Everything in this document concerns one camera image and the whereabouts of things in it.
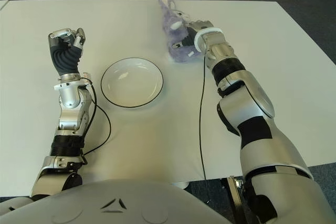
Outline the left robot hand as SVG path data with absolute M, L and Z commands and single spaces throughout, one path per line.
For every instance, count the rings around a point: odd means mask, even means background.
M 79 73 L 78 63 L 85 41 L 86 36 L 82 28 L 64 28 L 48 35 L 51 60 L 59 76 Z

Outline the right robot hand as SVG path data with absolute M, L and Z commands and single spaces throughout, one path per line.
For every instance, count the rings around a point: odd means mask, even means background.
M 186 24 L 186 30 L 187 35 L 181 39 L 180 41 L 177 41 L 172 45 L 173 49 L 185 47 L 185 46 L 193 46 L 194 45 L 194 39 L 196 37 L 196 34 L 203 29 L 214 27 L 213 24 L 207 20 L 207 21 L 201 21 L 197 20 L 195 22 L 189 22 Z

